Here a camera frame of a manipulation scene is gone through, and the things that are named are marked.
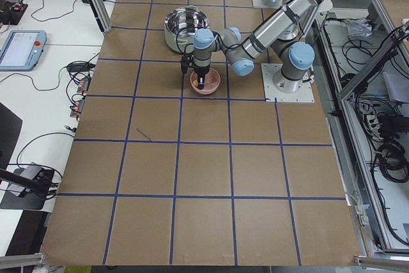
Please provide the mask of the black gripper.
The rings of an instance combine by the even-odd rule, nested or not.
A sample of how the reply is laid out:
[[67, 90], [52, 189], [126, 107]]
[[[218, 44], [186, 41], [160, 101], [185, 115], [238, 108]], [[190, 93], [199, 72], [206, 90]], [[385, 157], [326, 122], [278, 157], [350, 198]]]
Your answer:
[[205, 87], [205, 77], [206, 74], [210, 71], [210, 66], [198, 66], [196, 64], [192, 65], [193, 73], [192, 73], [192, 84], [198, 90], [203, 90]]

